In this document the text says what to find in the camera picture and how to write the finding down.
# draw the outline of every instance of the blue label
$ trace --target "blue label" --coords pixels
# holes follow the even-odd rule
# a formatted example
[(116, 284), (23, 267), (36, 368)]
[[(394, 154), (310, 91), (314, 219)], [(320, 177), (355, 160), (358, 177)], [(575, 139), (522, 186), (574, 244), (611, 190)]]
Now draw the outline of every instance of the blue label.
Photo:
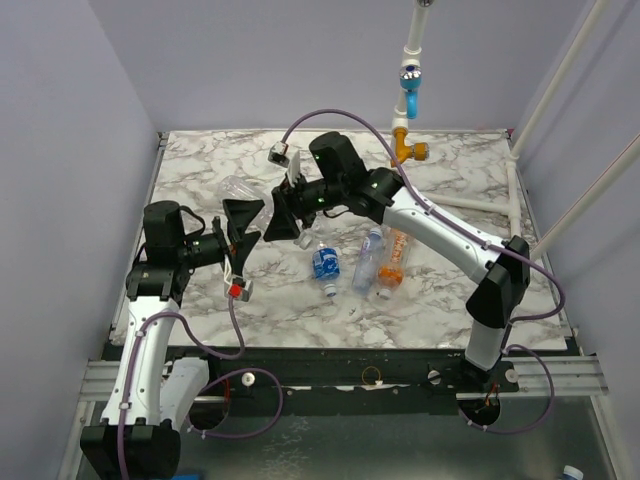
[(318, 280), (331, 280), (340, 275), (338, 254), (333, 248), (323, 248), (313, 254), (313, 275)]

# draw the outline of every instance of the marble surface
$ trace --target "marble surface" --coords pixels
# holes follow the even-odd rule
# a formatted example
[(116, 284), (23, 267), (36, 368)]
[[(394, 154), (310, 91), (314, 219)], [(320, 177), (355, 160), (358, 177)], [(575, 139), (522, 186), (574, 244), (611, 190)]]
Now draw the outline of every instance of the marble surface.
[[(290, 139), (302, 147), (303, 173), (308, 179), (319, 172), (307, 146), (321, 131), (296, 132)], [(387, 166), (381, 146), (368, 132), (348, 135), (368, 168)], [(267, 162), (269, 148), (282, 131), (175, 132), (169, 139), (153, 194), (153, 201), (171, 199), (190, 206), (210, 222), (221, 214), (218, 182), (238, 175), (253, 185), (271, 190), (284, 170)], [(431, 155), (425, 162), (405, 163), (409, 178), (424, 194), (507, 201), (505, 154), (508, 144), (502, 133), (411, 134), (411, 141), (426, 141)], [(508, 237), (506, 217), (473, 210), (445, 207), (470, 224)], [(535, 243), (528, 214), (524, 236)], [(186, 222), (187, 227), (193, 224)], [(248, 304), (238, 303), (237, 316), (249, 346), (277, 347), (384, 347), (464, 348), (469, 339), (471, 317), (465, 310), (475, 284), (448, 260), (424, 245), (411, 251), (408, 275), (392, 300), (367, 299), (352, 294), (351, 279), (363, 237), (373, 223), (346, 214), (324, 223), (318, 234), (339, 252), (342, 275), (339, 294), (323, 296), (311, 276), (311, 254), (292, 242), (260, 241), (246, 264), (246, 276), (254, 280)], [(540, 275), (532, 284), (517, 313), (551, 309), (553, 299)], [(126, 332), (125, 304), (112, 339), (122, 343)], [(184, 296), (183, 313), (196, 336), (210, 345), (237, 345), (223, 298), (219, 267), (196, 271)], [(564, 349), (563, 327), (557, 317), (521, 323), (511, 341), (532, 348)], [(176, 324), (172, 345), (188, 345), (189, 339)]]

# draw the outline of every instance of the blue valve handle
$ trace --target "blue valve handle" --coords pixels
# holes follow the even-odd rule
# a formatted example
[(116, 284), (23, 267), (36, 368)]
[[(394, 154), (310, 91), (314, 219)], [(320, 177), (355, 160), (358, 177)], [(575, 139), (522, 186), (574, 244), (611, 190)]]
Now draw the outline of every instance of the blue valve handle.
[(400, 69), (400, 86), (404, 89), (407, 100), (407, 118), (418, 117), (418, 87), (422, 83), (422, 71), (415, 65), (407, 65)]

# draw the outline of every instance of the bottle cap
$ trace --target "bottle cap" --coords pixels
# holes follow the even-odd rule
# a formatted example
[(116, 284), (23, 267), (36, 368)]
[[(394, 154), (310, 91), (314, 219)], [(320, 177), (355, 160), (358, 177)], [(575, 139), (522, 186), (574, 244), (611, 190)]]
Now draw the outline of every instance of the bottle cap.
[(327, 297), (335, 297), (336, 293), (338, 293), (338, 290), (333, 283), (327, 283), (324, 286), (324, 293)]
[(300, 232), (300, 236), (296, 238), (293, 243), (298, 245), (301, 249), (306, 250), (313, 241), (313, 235), (308, 232)]
[(575, 478), (576, 480), (582, 480), (584, 478), (584, 473), (571, 465), (565, 465), (564, 472), (562, 473), (564, 475), (569, 475), (570, 478)]
[(378, 292), (378, 296), (383, 300), (389, 300), (391, 298), (391, 290), (388, 288), (383, 288)]

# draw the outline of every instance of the wall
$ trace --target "wall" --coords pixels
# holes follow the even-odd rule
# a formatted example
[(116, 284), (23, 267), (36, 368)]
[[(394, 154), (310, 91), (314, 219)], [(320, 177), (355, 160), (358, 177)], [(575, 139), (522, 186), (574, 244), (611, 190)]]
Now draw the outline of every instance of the wall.
[[(390, 126), (411, 0), (90, 3), (158, 130)], [(415, 125), (514, 127), (587, 3), (436, 1)]]
[[(640, 131), (638, 45), (640, 2), (612, 0), (523, 153), (542, 232)], [(569, 320), (587, 352), (598, 353), (638, 472), (639, 185), (636, 162), (549, 252), (567, 289)]]
[(158, 137), (86, 0), (0, 15), (0, 476), (52, 479)]

